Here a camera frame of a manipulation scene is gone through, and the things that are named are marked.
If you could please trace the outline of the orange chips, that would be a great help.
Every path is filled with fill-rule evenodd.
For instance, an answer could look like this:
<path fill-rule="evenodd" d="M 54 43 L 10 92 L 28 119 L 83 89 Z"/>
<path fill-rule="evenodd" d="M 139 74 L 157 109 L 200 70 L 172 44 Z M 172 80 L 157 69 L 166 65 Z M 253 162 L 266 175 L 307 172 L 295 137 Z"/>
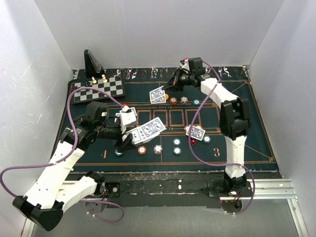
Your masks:
<path fill-rule="evenodd" d="M 169 102 L 170 102 L 171 105 L 176 105 L 177 104 L 177 98 L 176 97 L 171 97 L 169 99 Z"/>

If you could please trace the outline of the orange poker chip stack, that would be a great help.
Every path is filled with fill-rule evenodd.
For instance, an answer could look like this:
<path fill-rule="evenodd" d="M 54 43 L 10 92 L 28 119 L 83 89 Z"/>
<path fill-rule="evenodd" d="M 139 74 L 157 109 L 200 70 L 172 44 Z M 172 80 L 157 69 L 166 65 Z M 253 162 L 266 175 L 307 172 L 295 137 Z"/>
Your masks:
<path fill-rule="evenodd" d="M 139 155 L 145 155 L 146 154 L 146 151 L 147 151 L 147 149 L 146 149 L 146 147 L 145 146 L 140 146 L 140 147 L 138 147 L 138 154 Z"/>

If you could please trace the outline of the green chips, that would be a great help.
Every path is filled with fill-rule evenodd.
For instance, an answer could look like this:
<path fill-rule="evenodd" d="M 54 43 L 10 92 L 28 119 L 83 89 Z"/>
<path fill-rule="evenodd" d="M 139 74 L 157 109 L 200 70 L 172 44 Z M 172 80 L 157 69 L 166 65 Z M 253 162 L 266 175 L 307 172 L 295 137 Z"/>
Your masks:
<path fill-rule="evenodd" d="M 194 99 L 194 100 L 192 101 L 192 106 L 198 107 L 199 105 L 200 105 L 200 100 Z"/>
<path fill-rule="evenodd" d="M 209 136 L 204 136 L 203 139 L 202 139 L 202 142 L 204 144 L 210 144 L 211 138 Z"/>
<path fill-rule="evenodd" d="M 115 155 L 116 155 L 116 156 L 121 156 L 121 155 L 123 155 L 123 153 L 120 153 L 120 152 L 118 152 L 118 151 L 115 151 Z"/>

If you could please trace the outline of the blue backed card deck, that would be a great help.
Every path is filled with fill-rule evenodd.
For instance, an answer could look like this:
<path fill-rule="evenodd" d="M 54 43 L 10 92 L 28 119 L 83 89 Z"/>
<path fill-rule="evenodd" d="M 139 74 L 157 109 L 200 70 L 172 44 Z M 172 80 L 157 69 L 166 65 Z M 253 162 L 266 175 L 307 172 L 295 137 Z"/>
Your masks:
<path fill-rule="evenodd" d="M 162 123 L 159 117 L 145 123 L 142 126 L 137 127 L 141 135 L 145 135 L 147 138 L 151 138 L 159 135 L 162 131 L 166 130 L 165 125 Z"/>

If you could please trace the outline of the green poker chip stack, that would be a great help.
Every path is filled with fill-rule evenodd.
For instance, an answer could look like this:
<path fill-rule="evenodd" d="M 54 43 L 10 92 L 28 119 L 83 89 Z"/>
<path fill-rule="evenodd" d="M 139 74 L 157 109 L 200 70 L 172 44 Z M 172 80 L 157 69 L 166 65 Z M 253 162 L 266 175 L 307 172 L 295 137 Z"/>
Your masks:
<path fill-rule="evenodd" d="M 175 147 L 175 148 L 173 149 L 173 153 L 174 153 L 176 156 L 180 155 L 181 152 L 182 152 L 182 150 L 181 150 L 181 148 L 179 148 L 179 147 Z"/>

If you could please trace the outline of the card dealt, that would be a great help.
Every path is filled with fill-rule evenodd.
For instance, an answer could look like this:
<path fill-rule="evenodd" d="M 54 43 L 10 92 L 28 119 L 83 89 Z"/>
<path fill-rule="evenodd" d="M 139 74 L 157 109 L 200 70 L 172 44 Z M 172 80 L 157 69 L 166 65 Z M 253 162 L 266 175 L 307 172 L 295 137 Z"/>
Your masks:
<path fill-rule="evenodd" d="M 166 97 L 165 95 L 160 96 L 156 99 L 151 100 L 151 104 L 161 104 L 161 103 L 165 103 L 166 102 Z"/>
<path fill-rule="evenodd" d="M 205 135 L 205 130 L 196 126 L 190 126 L 189 130 L 186 132 L 186 135 L 193 139 L 202 141 Z"/>

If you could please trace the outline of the red triangular dealer button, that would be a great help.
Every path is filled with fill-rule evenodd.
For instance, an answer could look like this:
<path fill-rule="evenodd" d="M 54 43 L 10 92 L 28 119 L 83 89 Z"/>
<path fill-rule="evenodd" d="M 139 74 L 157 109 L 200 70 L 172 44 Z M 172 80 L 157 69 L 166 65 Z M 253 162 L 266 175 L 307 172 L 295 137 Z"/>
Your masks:
<path fill-rule="evenodd" d="M 191 143 L 192 146 L 194 146 L 196 142 L 197 142 L 196 139 L 193 139 L 193 138 L 190 139 L 190 143 Z"/>

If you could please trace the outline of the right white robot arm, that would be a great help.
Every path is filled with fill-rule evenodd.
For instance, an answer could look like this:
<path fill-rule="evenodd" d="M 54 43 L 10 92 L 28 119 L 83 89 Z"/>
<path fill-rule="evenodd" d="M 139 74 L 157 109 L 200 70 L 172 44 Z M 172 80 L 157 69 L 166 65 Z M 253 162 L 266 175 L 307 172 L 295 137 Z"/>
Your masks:
<path fill-rule="evenodd" d="M 183 91 L 184 86 L 192 85 L 220 108 L 219 126 L 227 149 L 222 190 L 229 196 L 235 196 L 247 182 L 244 147 L 251 128 L 249 100 L 228 91 L 221 84 L 219 75 L 213 78 L 203 64 L 200 57 L 181 60 L 179 68 L 163 89 Z"/>

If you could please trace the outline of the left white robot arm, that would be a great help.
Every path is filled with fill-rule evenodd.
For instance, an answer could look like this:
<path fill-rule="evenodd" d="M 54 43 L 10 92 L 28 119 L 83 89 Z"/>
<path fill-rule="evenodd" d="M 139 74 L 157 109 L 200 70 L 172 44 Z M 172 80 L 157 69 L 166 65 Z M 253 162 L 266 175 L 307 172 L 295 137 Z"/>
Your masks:
<path fill-rule="evenodd" d="M 137 124 L 134 108 L 124 108 L 110 116 L 105 103 L 93 101 L 84 114 L 71 120 L 62 133 L 55 153 L 35 184 L 23 195 L 16 196 L 13 206 L 46 231 L 53 230 L 71 206 L 86 196 L 104 199 L 112 185 L 94 171 L 82 176 L 71 186 L 60 189 L 73 166 L 96 139 L 114 141 L 117 152 L 135 148 L 131 135 L 125 132 Z"/>

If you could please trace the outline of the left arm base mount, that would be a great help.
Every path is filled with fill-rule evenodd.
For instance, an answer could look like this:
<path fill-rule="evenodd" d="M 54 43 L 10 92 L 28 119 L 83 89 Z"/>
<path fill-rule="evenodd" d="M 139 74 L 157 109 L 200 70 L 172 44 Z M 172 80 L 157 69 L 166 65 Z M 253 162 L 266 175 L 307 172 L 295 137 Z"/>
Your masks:
<path fill-rule="evenodd" d="M 100 214 L 107 208 L 118 208 L 114 205 L 115 201 L 119 200 L 121 184 L 119 182 L 104 182 L 97 185 L 96 193 L 84 197 L 86 212 L 88 214 Z"/>

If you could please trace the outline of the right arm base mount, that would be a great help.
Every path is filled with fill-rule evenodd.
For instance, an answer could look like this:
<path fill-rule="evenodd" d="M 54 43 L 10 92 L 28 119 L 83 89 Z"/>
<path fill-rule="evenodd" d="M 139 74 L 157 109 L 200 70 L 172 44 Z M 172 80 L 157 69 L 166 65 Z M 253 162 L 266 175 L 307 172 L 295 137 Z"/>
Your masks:
<path fill-rule="evenodd" d="M 237 214 L 242 211 L 242 198 L 250 198 L 253 195 L 252 183 L 246 181 L 244 187 L 228 190 L 224 187 L 224 181 L 213 179 L 207 181 L 205 187 L 200 188 L 200 193 L 206 194 L 210 198 L 219 200 L 220 208 L 229 214 Z"/>

